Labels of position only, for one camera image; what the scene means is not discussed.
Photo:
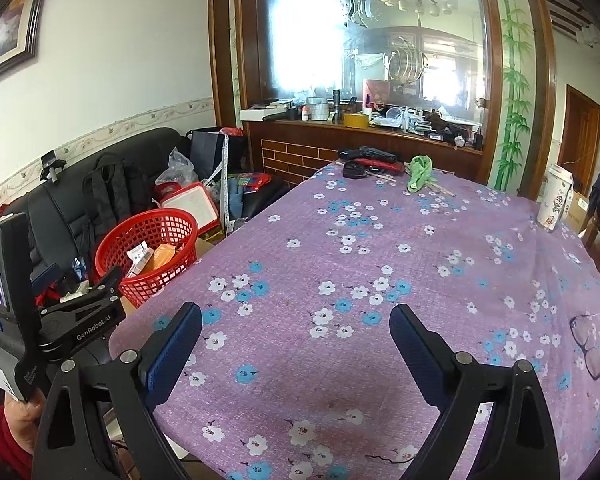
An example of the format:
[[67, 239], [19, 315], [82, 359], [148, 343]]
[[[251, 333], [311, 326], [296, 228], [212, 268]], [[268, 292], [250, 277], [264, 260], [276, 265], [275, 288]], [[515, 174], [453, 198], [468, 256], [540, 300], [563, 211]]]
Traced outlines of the left hand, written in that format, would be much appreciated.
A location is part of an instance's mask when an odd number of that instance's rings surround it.
[[18, 400], [9, 392], [4, 395], [4, 414], [9, 432], [24, 452], [33, 454], [38, 437], [38, 421], [45, 406], [45, 396], [35, 389], [27, 402]]

